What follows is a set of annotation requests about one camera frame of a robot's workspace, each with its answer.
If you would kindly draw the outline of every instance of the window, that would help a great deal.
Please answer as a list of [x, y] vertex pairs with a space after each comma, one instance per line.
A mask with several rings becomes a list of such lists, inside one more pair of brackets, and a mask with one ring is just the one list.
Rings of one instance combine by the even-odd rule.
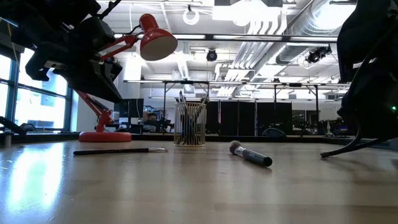
[[307, 114], [307, 122], [316, 125], [317, 123], [317, 111], [306, 111]]
[[6, 115], [8, 86], [0, 84], [0, 116]]
[[60, 95], [67, 94], [67, 81], [60, 75], [52, 73], [53, 69], [47, 72], [47, 76], [50, 78], [47, 82], [32, 80], [28, 74], [26, 74], [25, 66], [29, 59], [33, 56], [33, 51], [25, 49], [25, 53], [21, 54], [21, 66], [19, 68], [19, 79], [18, 83], [25, 84], [28, 86], [48, 90]]
[[18, 89], [15, 123], [32, 123], [37, 129], [63, 128], [65, 99]]
[[0, 78], [8, 80], [10, 78], [11, 59], [0, 55]]
[[72, 91], [65, 79], [52, 70], [47, 82], [32, 80], [25, 66], [34, 52], [25, 49], [14, 58], [0, 55], [0, 116], [15, 122], [33, 124], [47, 131], [69, 131]]
[[293, 125], [300, 126], [306, 122], [305, 110], [293, 110], [292, 111]]

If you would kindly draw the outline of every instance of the ceiling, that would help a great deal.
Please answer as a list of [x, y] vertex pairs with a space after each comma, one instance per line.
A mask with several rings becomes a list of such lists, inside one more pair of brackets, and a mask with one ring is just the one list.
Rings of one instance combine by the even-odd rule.
[[[284, 10], [287, 23], [289, 23], [310, 0], [289, 0], [289, 2], [292, 1], [296, 3], [295, 7], [290, 7], [289, 9]], [[107, 7], [107, 4], [102, 3], [102, 1], [99, 2], [101, 2], [103, 9]], [[137, 3], [119, 4], [107, 17], [105, 17], [104, 21], [109, 24], [115, 33], [129, 32], [131, 30], [131, 26], [134, 27], [138, 25], [139, 18], [145, 13], [152, 14], [156, 18], [160, 28], [166, 29], [173, 34], [247, 34], [249, 31], [249, 25], [241, 27], [235, 25], [232, 21], [213, 20], [211, 13], [214, 6], [214, 0], [202, 1], [203, 4], [192, 4], [192, 9], [201, 11], [199, 13], [199, 21], [195, 25], [188, 25], [183, 20], [183, 13], [187, 9], [188, 2], [191, 1], [187, 1], [186, 4], [181, 3], [178, 6], [175, 4], [171, 5], [169, 3], [164, 4], [158, 1], [150, 4], [139, 3], [139, 1], [134, 2]], [[188, 70], [215, 72], [215, 68], [218, 63], [232, 63], [241, 46], [242, 42], [236, 41], [179, 41], [177, 51], [182, 50], [185, 53], [185, 62]], [[218, 54], [218, 60], [216, 62], [206, 61], [206, 55], [209, 49], [216, 50]], [[130, 53], [123, 52], [117, 55], [117, 57], [123, 61], [129, 56], [129, 54]], [[284, 69], [277, 72], [275, 77], [280, 78], [281, 81], [283, 80], [282, 82], [322, 82], [327, 78], [329, 78], [330, 81], [331, 77], [333, 80], [338, 80], [336, 75], [339, 74], [339, 68], [335, 50], [331, 55], [328, 55], [318, 63], [311, 65], [304, 60], [307, 55], [308, 51], [302, 53]], [[143, 61], [141, 75], [144, 76], [145, 79], [155, 79], [158, 77], [157, 74], [171, 74], [174, 70], [178, 70], [180, 66], [180, 64], [177, 63], [177, 60], [177, 57], [173, 54], [156, 62]]]

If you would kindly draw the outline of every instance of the table surface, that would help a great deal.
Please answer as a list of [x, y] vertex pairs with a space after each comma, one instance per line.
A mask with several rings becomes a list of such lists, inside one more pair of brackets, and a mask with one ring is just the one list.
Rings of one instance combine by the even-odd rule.
[[[15, 145], [0, 149], [0, 223], [398, 223], [398, 154], [364, 149], [327, 161], [327, 144], [243, 143], [268, 169], [232, 156], [228, 143]], [[168, 153], [74, 157], [77, 149], [166, 147]]]

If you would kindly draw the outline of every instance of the security camera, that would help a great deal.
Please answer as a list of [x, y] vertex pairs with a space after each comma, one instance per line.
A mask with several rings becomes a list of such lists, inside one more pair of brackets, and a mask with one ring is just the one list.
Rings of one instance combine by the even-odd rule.
[[209, 52], [207, 53], [207, 57], [206, 57], [208, 62], [214, 62], [215, 60], [217, 60], [217, 53], [215, 49], [210, 49]]
[[317, 63], [321, 59], [326, 57], [326, 55], [328, 55], [328, 54], [331, 54], [330, 45], [329, 45], [329, 47], [318, 47], [316, 50], [310, 51], [310, 54], [308, 55], [307, 58], [305, 58], [305, 60], [308, 63]]

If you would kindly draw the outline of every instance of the ceiling light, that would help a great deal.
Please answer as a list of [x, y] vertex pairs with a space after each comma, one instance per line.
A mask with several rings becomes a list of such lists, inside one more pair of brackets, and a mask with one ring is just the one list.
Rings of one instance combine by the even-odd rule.
[[241, 85], [243, 82], [209, 82], [209, 84]]
[[205, 35], [190, 35], [190, 34], [175, 34], [175, 38], [177, 39], [190, 39], [190, 40], [204, 40]]
[[281, 41], [281, 36], [273, 35], [214, 35], [215, 40], [251, 40], [251, 41]]
[[275, 83], [269, 83], [269, 82], [248, 82], [246, 84], [248, 84], [248, 85], [275, 85]]
[[325, 42], [325, 43], [337, 43], [337, 37], [317, 37], [317, 36], [302, 36], [302, 37], [291, 37], [290, 41], [296, 42]]
[[293, 47], [329, 47], [329, 44], [322, 43], [286, 43], [286, 45]]
[[[192, 19], [188, 19], [188, 13], [189, 12], [193, 12], [195, 13], [195, 15], [193, 16]], [[184, 11], [184, 13], [182, 14], [182, 19], [184, 20], [184, 22], [188, 25], [195, 25], [199, 22], [199, 12], [196, 9], [191, 9], [191, 11], [189, 11], [188, 9], [186, 9]]]
[[125, 80], [128, 83], [163, 83], [160, 80]]
[[149, 99], [157, 99], [157, 100], [159, 100], [159, 99], [166, 99], [166, 100], [171, 100], [171, 99], [176, 99], [176, 97], [161, 97], [161, 96], [150, 96], [150, 97], [148, 97]]

